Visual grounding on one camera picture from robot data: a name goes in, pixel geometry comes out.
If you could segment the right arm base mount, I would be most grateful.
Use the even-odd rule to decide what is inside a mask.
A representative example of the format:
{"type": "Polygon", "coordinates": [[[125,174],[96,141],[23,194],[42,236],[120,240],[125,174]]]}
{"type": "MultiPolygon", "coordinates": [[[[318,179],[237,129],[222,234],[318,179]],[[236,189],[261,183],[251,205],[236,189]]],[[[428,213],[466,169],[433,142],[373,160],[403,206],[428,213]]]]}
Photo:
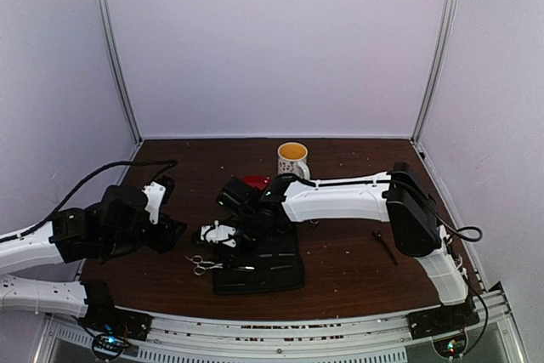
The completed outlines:
{"type": "Polygon", "coordinates": [[[484,313],[483,320],[471,297],[456,305],[410,312],[406,321],[411,338],[431,338],[434,352],[449,362],[467,357],[481,342],[490,321],[487,303],[479,294],[476,298],[484,313]]]}

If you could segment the silver thinning scissors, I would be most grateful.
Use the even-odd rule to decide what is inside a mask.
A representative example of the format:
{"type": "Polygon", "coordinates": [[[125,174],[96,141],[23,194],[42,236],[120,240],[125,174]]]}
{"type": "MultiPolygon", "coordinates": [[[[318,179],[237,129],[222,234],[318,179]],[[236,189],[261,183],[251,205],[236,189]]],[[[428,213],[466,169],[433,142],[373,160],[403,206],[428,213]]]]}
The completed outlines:
{"type": "Polygon", "coordinates": [[[197,276],[206,274],[209,270],[222,269],[220,262],[204,259],[201,255],[186,256],[185,259],[193,264],[193,273],[197,276]]]}

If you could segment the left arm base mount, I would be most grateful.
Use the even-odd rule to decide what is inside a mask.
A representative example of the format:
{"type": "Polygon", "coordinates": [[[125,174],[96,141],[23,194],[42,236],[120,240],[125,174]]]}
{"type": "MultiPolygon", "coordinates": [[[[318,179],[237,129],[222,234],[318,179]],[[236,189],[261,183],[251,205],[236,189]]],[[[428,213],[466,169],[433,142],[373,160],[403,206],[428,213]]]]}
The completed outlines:
{"type": "Polygon", "coordinates": [[[83,304],[87,311],[77,317],[77,324],[91,337],[90,349],[95,358],[111,361],[131,348],[131,340],[145,341],[152,316],[115,306],[104,281],[80,281],[84,289],[83,304]]]}

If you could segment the black zippered tool case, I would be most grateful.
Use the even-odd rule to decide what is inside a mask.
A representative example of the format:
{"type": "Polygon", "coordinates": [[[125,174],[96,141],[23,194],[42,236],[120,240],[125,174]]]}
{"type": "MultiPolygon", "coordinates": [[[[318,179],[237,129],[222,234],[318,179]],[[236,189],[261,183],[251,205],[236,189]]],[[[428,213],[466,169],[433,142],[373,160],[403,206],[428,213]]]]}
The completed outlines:
{"type": "Polygon", "coordinates": [[[223,264],[212,273],[212,291],[216,295],[291,291],[305,284],[298,233],[294,228],[271,230],[248,249],[221,246],[216,257],[223,264]]]}

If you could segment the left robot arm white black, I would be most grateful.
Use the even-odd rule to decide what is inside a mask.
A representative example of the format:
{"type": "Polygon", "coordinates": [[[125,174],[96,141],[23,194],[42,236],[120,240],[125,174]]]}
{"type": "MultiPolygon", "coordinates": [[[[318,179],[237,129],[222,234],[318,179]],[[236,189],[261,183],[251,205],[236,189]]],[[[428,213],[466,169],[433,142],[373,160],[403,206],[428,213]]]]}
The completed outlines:
{"type": "Polygon", "coordinates": [[[187,226],[162,212],[169,195],[156,182],[142,190],[111,185],[101,201],[87,208],[58,211],[43,225],[2,235],[1,308],[90,318],[103,332],[116,331],[122,313],[103,281],[37,281],[17,272],[87,259],[105,263],[141,247],[173,250],[187,226]]]}

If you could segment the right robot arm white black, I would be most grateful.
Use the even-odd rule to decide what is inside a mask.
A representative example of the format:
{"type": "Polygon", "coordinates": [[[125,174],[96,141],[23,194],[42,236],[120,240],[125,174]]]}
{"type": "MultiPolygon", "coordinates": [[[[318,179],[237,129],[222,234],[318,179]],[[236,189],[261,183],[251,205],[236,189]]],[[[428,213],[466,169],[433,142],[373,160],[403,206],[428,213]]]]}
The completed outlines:
{"type": "Polygon", "coordinates": [[[455,329],[473,312],[462,258],[451,247],[454,236],[466,237],[465,230],[447,226],[405,162],[396,162],[389,172],[349,179],[311,180],[288,172],[263,189],[232,178],[216,202],[229,218],[205,224],[192,235],[194,244],[215,249],[215,259],[195,272],[212,272],[216,295],[302,287],[297,224],[364,219],[389,224],[397,250],[422,266],[439,296],[435,320],[441,329],[455,329]]]}

